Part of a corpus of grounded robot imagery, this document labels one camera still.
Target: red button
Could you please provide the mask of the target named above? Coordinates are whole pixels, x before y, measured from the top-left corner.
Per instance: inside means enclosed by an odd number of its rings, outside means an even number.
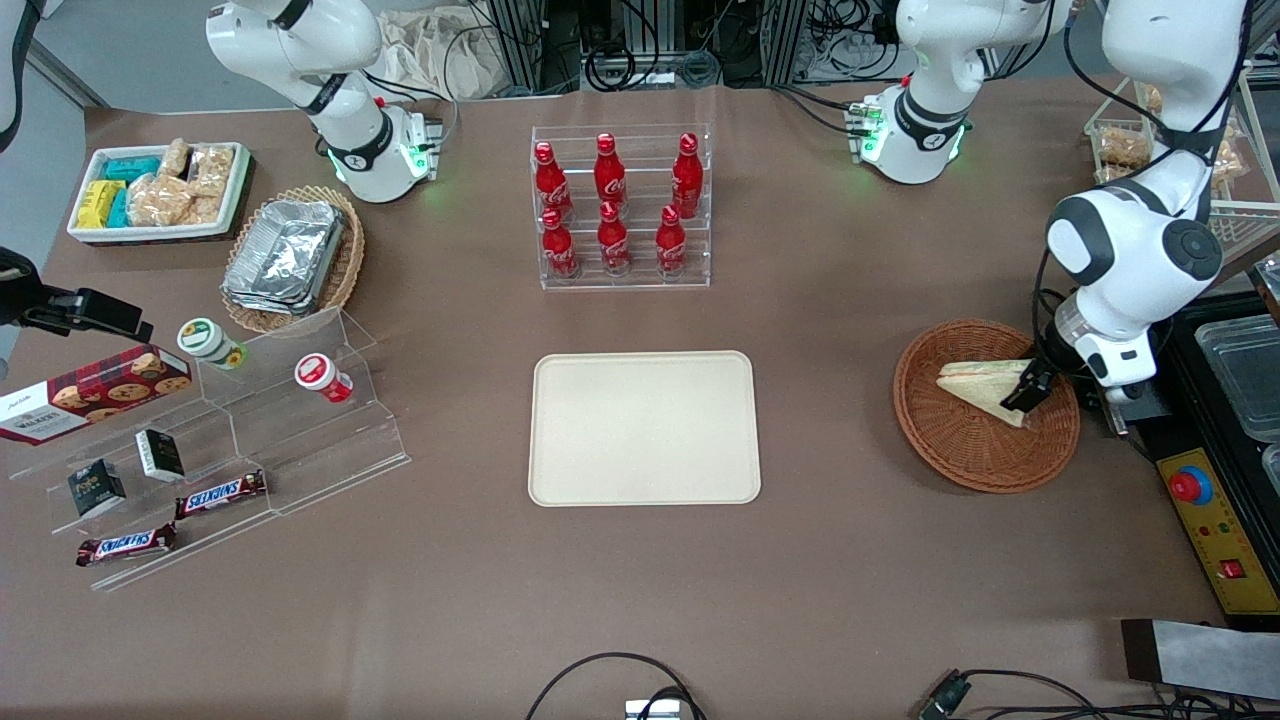
[[[1240,565],[1239,560],[1224,560],[1221,562],[1222,577],[1229,580],[1235,580],[1244,577],[1244,565]]]
[[[1199,480],[1190,473],[1174,473],[1169,478],[1169,492],[1183,502],[1196,502],[1201,493]]]

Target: small black box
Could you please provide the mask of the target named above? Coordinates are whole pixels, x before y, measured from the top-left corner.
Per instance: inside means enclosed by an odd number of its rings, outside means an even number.
[[[137,441],[146,477],[166,483],[175,483],[184,477],[178,443],[170,436],[147,428],[137,434]]]
[[[88,468],[67,478],[72,487],[72,500],[81,518],[93,518],[124,502],[124,484],[115,474],[115,465],[97,460]]]

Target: coca-cola bottle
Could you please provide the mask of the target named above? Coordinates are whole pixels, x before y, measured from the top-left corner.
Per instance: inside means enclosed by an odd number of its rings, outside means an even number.
[[[543,210],[543,255],[547,266],[558,278],[576,278],[582,273],[573,255],[573,236],[561,224],[561,214],[556,208]]]
[[[663,278],[678,278],[685,272],[685,228],[680,227],[680,210],[675,205],[662,209],[658,225],[658,273]]]
[[[600,241],[600,259],[604,272],[621,278],[631,269],[631,252],[627,251],[627,228],[618,222],[617,202],[600,202],[600,227],[595,231]]]
[[[568,196],[568,178],[564,170],[556,161],[556,152],[550,142],[539,142],[534,146],[534,159],[538,161],[538,173],[534,183],[538,186],[538,199],[543,202],[543,209],[554,208],[561,211],[561,222],[573,220],[573,200]]]
[[[616,202],[618,217],[627,217],[627,170],[618,160],[617,141],[613,135],[602,132],[595,137],[595,192],[600,202]]]
[[[680,217],[698,215],[698,201],[703,193],[703,161],[698,159],[698,136],[686,132],[680,136],[680,156],[671,172],[671,201]]]

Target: emergency stop button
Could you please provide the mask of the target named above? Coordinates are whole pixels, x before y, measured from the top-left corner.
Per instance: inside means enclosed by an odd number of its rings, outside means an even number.
[[[1169,492],[1176,500],[1192,505],[1208,505],[1213,500],[1213,484],[1208,482],[1208,475],[1194,465],[1184,465],[1169,478]]]

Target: yellow control panel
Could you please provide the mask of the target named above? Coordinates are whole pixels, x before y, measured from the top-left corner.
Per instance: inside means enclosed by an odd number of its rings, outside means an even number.
[[[1204,451],[1166,457],[1156,466],[1222,610],[1233,615],[1280,615],[1280,598]]]

